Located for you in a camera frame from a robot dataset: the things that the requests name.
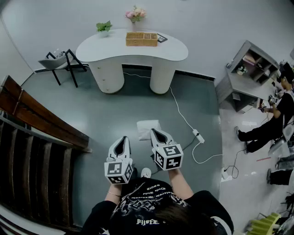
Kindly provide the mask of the white kidney-shaped table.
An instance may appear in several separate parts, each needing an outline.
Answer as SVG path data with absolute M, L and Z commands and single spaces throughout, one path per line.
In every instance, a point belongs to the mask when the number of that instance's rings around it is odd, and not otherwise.
M 187 47 L 178 39 L 167 38 L 157 46 L 127 46 L 127 29 L 111 30 L 107 37 L 95 34 L 84 40 L 76 50 L 76 56 L 89 65 L 99 89 L 106 94 L 120 91 L 124 85 L 122 65 L 128 59 L 146 57 L 152 60 L 150 89 L 165 94 L 176 71 L 177 62 L 188 57 Z

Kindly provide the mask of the wicker basket tray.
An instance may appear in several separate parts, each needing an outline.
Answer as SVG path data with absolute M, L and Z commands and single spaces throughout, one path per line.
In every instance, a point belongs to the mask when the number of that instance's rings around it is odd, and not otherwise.
M 126 46 L 148 46 L 158 45 L 158 35 L 156 33 L 128 32 L 125 38 Z

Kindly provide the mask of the pink flower bouquet in vase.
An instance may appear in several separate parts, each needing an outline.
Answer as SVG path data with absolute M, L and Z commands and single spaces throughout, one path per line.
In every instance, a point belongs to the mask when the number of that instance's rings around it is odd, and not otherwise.
M 127 11 L 124 16 L 132 23 L 136 23 L 140 22 L 146 16 L 146 12 L 144 9 L 134 5 L 132 10 Z

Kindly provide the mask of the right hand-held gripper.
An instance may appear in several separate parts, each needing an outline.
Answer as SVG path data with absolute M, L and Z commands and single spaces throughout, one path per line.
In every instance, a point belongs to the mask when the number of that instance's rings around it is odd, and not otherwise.
M 182 166 L 183 150 L 172 136 L 160 129 L 150 130 L 153 160 L 164 171 L 177 169 Z

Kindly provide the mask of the person's right forearm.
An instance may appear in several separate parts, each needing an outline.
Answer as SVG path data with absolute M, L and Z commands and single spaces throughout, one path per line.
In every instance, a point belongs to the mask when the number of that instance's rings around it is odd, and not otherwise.
M 176 196 L 182 200 L 186 200 L 193 196 L 194 193 L 179 168 L 169 170 L 168 173 L 173 193 Z

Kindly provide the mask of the white power adapter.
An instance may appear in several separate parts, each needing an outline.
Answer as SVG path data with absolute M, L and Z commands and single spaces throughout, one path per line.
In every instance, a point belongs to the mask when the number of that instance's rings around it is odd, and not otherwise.
M 232 180 L 232 176 L 231 175 L 228 175 L 227 171 L 225 168 L 222 168 L 222 172 L 221 172 L 221 181 L 222 182 L 226 182 L 226 181 L 229 181 L 229 180 Z

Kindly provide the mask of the person's black printed t-shirt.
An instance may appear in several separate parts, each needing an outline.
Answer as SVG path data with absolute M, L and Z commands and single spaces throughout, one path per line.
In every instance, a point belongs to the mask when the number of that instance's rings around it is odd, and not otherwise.
M 96 204 L 81 235 L 232 235 L 227 210 L 206 190 L 188 199 L 161 180 L 139 178 L 123 186 L 119 203 Z

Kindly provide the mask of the grey chair with black frame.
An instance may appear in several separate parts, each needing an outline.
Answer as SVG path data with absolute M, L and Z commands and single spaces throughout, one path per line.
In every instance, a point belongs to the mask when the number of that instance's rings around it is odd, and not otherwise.
M 86 66 L 81 63 L 81 61 L 76 57 L 76 55 L 70 49 L 68 49 L 67 51 L 64 51 L 64 56 L 60 58 L 55 58 L 55 56 L 51 52 L 48 52 L 45 59 L 39 60 L 38 62 L 46 70 L 51 71 L 53 73 L 59 86 L 61 85 L 61 83 L 56 75 L 56 70 L 69 71 L 71 73 L 72 80 L 76 88 L 78 87 L 78 84 L 77 84 L 73 70 L 77 68 L 81 68 L 84 70 L 84 72 L 87 71 Z

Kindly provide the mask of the yellow-green foam block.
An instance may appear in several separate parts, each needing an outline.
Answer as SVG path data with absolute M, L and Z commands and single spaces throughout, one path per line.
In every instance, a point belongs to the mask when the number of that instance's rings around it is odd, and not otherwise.
M 273 235 L 280 228 L 277 222 L 281 217 L 281 214 L 271 213 L 259 220 L 251 220 L 247 235 Z

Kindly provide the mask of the green leafy plant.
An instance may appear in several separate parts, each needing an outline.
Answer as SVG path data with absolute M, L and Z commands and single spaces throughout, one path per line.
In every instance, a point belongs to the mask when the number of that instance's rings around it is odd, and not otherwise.
M 112 27 L 111 21 L 107 21 L 105 23 L 99 22 L 96 24 L 96 31 L 100 38 L 105 38 L 108 36 L 109 31 Z

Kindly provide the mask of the white napkin pack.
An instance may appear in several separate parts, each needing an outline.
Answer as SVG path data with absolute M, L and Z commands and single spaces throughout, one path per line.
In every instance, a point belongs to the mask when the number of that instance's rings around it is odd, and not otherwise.
M 159 129 L 161 130 L 161 126 L 158 120 L 144 120 L 137 122 L 137 130 L 138 130 L 138 138 L 139 141 L 150 140 L 150 130 L 151 129 Z

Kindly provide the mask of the grey shelf cabinet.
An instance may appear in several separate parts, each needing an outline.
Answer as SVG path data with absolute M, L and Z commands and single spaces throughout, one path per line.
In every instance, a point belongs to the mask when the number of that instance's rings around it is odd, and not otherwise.
M 243 65 L 247 72 L 241 76 L 236 70 Z M 272 82 L 278 69 L 279 64 L 270 55 L 246 40 L 216 86 L 218 103 L 229 100 L 237 112 L 251 104 L 259 105 L 275 94 Z

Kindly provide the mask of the person's left forearm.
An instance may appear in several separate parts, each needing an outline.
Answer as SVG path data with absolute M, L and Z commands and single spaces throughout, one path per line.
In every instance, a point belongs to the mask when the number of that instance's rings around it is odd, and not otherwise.
M 120 202 L 120 197 L 121 197 L 121 192 L 122 192 L 122 185 L 117 184 L 111 184 L 107 195 L 105 197 L 106 201 L 111 201 L 113 203 L 115 203 L 116 205 Z

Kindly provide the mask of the dark wooden bench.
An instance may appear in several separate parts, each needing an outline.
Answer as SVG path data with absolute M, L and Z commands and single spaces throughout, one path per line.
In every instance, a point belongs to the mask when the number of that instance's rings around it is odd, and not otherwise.
M 89 137 L 6 76 L 0 82 L 0 205 L 41 225 L 80 232 L 73 222 L 74 160 Z

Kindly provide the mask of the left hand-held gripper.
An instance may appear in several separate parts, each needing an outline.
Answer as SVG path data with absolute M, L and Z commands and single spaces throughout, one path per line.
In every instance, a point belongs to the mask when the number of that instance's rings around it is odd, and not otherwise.
M 123 136 L 109 148 L 109 156 L 104 163 L 106 179 L 111 184 L 127 184 L 133 173 L 130 140 Z

